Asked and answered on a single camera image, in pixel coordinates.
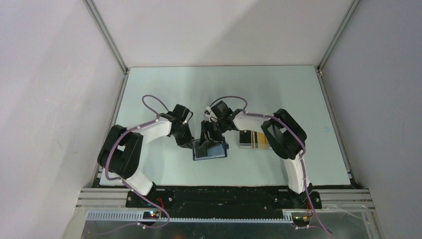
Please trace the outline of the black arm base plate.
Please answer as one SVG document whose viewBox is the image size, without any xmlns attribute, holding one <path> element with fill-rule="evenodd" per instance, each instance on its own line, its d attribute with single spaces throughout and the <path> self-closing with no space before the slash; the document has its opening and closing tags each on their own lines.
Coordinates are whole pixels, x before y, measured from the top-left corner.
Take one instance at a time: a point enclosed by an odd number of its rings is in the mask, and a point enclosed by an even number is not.
<svg viewBox="0 0 422 239">
<path fill-rule="evenodd" d="M 155 186 L 146 200 L 128 192 L 127 208 L 162 206 L 171 218 L 275 219 L 283 210 L 321 209 L 321 198 L 313 186 L 297 194 L 287 186 Z"/>
</svg>

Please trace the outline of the black credit card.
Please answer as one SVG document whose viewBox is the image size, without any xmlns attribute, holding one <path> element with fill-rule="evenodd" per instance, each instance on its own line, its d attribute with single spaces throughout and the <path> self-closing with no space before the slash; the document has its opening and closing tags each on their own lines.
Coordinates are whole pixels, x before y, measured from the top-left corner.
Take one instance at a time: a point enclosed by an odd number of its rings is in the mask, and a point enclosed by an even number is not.
<svg viewBox="0 0 422 239">
<path fill-rule="evenodd" d="M 209 155 L 208 151 L 212 148 L 220 146 L 221 142 L 216 141 L 204 141 L 202 144 L 198 143 L 196 147 L 196 157 L 203 158 Z"/>
</svg>

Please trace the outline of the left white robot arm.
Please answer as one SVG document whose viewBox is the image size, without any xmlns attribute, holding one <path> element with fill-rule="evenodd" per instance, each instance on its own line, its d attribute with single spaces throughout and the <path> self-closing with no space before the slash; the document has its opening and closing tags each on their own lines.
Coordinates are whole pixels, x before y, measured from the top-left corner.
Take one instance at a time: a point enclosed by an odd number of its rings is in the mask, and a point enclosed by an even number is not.
<svg viewBox="0 0 422 239">
<path fill-rule="evenodd" d="M 121 180 L 139 193 L 138 201 L 143 206 L 154 206 L 157 193 L 151 189 L 155 184 L 138 168 L 142 146 L 167 136 L 174 137 L 179 147 L 193 149 L 194 137 L 188 125 L 192 116 L 193 112 L 177 104 L 172 111 L 132 128 L 112 126 L 98 155 L 98 164 L 104 168 L 107 180 Z"/>
</svg>

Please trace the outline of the blue card holder wallet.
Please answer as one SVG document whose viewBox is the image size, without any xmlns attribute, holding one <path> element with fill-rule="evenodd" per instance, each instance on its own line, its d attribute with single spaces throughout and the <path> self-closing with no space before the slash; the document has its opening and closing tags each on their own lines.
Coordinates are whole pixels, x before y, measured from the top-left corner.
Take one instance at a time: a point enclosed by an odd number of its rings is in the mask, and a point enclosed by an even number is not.
<svg viewBox="0 0 422 239">
<path fill-rule="evenodd" d="M 217 159 L 217 158 L 226 158 L 228 156 L 227 151 L 229 149 L 229 144 L 226 143 L 225 138 L 223 137 L 222 144 L 215 148 L 212 148 L 208 151 L 209 155 L 203 158 L 196 157 L 196 147 L 199 142 L 199 139 L 194 140 L 193 142 L 193 161 L 208 160 L 208 159 Z"/>
</svg>

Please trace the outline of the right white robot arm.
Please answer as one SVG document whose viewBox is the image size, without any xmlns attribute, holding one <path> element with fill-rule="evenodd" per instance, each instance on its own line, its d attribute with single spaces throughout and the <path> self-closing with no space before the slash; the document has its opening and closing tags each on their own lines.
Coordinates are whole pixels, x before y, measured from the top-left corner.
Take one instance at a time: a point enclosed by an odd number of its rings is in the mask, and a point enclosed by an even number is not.
<svg viewBox="0 0 422 239">
<path fill-rule="evenodd" d="M 303 163 L 306 152 L 307 135 L 300 125 L 285 110 L 279 109 L 273 114 L 249 113 L 244 109 L 232 110 L 224 101 L 219 101 L 205 110 L 205 119 L 201 122 L 201 136 L 195 149 L 206 153 L 223 142 L 227 131 L 260 132 L 267 138 L 275 154 L 283 159 L 288 187 L 292 192 L 289 200 L 295 208 L 304 207 L 310 200 L 306 190 L 309 182 Z"/>
</svg>

